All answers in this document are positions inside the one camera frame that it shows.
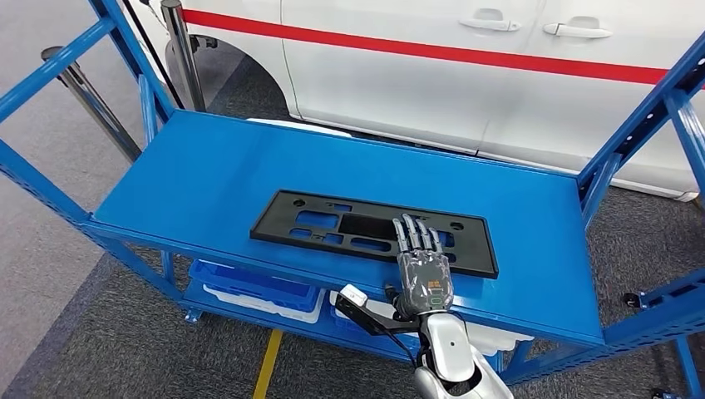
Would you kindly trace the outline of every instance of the robot finger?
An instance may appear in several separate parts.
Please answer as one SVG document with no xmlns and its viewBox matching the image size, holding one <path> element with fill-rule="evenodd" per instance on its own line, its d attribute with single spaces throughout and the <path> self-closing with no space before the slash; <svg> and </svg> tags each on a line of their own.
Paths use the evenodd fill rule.
<svg viewBox="0 0 705 399">
<path fill-rule="evenodd" d="M 438 237 L 438 232 L 436 229 L 429 227 L 428 232 L 431 233 L 431 237 L 433 237 L 433 246 L 439 254 L 443 253 L 443 245 L 441 244 L 441 238 Z"/>
<path fill-rule="evenodd" d="M 428 235 L 428 229 L 426 229 L 426 225 L 423 224 L 420 219 L 417 219 L 417 224 L 419 226 L 419 232 L 421 232 L 423 248 L 432 251 L 433 247 L 431 246 L 431 236 Z"/>
<path fill-rule="evenodd" d="M 409 239 L 412 242 L 412 249 L 419 249 L 421 247 L 421 242 L 418 239 L 418 232 L 416 224 L 414 224 L 414 219 L 412 219 L 409 214 L 402 214 L 404 218 L 404 223 L 407 224 L 407 230 L 409 230 Z"/>
<path fill-rule="evenodd" d="M 397 231 L 397 242 L 399 243 L 399 252 L 409 252 L 407 234 L 404 233 L 404 226 L 402 226 L 401 220 L 394 218 L 392 219 L 392 223 L 394 224 L 394 229 Z"/>
</svg>

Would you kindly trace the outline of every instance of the black plastic tray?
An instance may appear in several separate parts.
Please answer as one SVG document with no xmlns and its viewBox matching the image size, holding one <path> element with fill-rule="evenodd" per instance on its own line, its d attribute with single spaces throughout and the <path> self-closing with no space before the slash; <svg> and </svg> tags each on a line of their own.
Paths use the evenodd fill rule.
<svg viewBox="0 0 705 399">
<path fill-rule="evenodd" d="M 451 271 L 497 278 L 487 223 L 476 216 L 280 190 L 249 236 L 395 263 L 398 247 L 392 219 L 404 213 L 439 231 Z"/>
</svg>

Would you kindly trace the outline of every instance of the white van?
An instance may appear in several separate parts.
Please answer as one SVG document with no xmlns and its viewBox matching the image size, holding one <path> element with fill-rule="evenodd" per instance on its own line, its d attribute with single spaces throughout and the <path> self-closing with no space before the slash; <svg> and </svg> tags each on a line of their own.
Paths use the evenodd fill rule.
<svg viewBox="0 0 705 399">
<path fill-rule="evenodd" d="M 164 57 L 159 0 L 129 1 Z M 252 57 L 294 118 L 571 172 L 705 30 L 705 2 L 182 3 L 189 33 Z M 613 183 L 678 200 L 698 191 L 670 122 Z"/>
</svg>

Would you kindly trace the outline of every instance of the door handle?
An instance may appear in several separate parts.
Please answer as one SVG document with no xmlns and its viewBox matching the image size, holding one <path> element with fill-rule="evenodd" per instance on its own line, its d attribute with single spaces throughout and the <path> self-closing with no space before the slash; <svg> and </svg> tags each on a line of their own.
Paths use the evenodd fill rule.
<svg viewBox="0 0 705 399">
<path fill-rule="evenodd" d="M 466 27 L 478 27 L 480 29 L 490 29 L 491 31 L 513 32 L 521 28 L 521 24 L 510 20 L 478 19 L 468 18 L 458 21 Z"/>
<path fill-rule="evenodd" d="M 612 32 L 607 29 L 571 27 L 560 22 L 544 25 L 544 32 L 555 36 L 584 37 L 587 39 L 601 39 L 612 36 Z"/>
</svg>

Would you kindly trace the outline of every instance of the blue metal shelf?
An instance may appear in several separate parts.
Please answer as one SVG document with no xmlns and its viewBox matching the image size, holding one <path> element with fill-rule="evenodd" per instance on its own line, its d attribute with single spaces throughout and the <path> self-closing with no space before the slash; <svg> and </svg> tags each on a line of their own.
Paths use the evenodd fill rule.
<svg viewBox="0 0 705 399">
<path fill-rule="evenodd" d="M 585 169 L 570 176 L 175 110 L 116 0 L 88 1 L 97 23 L 0 98 L 0 122 L 109 35 L 140 83 L 145 129 L 155 139 L 94 214 L 1 140 L 0 173 L 179 303 L 190 321 L 201 311 L 212 312 L 404 360 L 386 337 L 358 336 L 336 326 L 327 301 L 318 323 L 306 324 L 222 303 L 199 283 L 181 292 L 174 285 L 171 255 L 322 288 L 355 283 L 380 300 L 382 285 L 399 280 L 395 264 L 249 239 L 249 229 L 277 190 L 476 215 L 487 220 L 500 274 L 497 280 L 454 275 L 455 310 L 469 322 L 562 342 L 529 360 L 531 342 L 522 342 L 501 372 L 506 383 L 676 340 L 691 392 L 699 395 L 684 337 L 705 331 L 703 271 L 645 293 L 639 313 L 601 328 L 584 230 L 614 173 L 668 120 L 705 187 L 705 131 L 689 102 L 705 84 L 705 34 Z M 125 242 L 161 249 L 162 273 Z M 500 355 L 490 360 L 501 368 Z"/>
<path fill-rule="evenodd" d="M 442 170 L 442 182 L 420 190 L 409 184 L 411 168 L 399 165 L 414 165 L 420 181 L 438 179 Z M 518 333 L 602 343 L 572 177 L 177 111 L 89 227 L 175 252 L 210 251 L 213 260 L 319 287 L 354 283 L 379 299 L 385 281 L 401 281 L 395 264 L 249 239 L 280 189 L 481 215 L 500 274 L 497 280 L 454 275 L 457 310 Z"/>
</svg>

